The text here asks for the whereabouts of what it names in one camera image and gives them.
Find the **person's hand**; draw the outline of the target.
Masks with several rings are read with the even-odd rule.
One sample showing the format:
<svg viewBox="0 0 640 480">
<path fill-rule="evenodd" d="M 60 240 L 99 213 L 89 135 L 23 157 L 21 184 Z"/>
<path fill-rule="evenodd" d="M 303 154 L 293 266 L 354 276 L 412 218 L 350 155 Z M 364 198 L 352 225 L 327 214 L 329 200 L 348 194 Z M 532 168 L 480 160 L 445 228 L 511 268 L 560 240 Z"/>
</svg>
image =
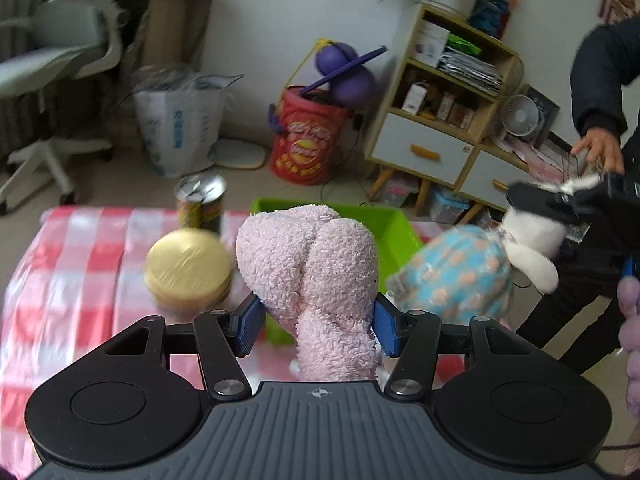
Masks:
<svg viewBox="0 0 640 480">
<path fill-rule="evenodd" d="M 624 159 L 620 149 L 620 141 L 605 128 L 590 128 L 587 133 L 574 144 L 572 154 L 578 156 L 587 152 L 586 161 L 592 164 L 600 162 L 607 172 L 624 174 Z"/>
</svg>

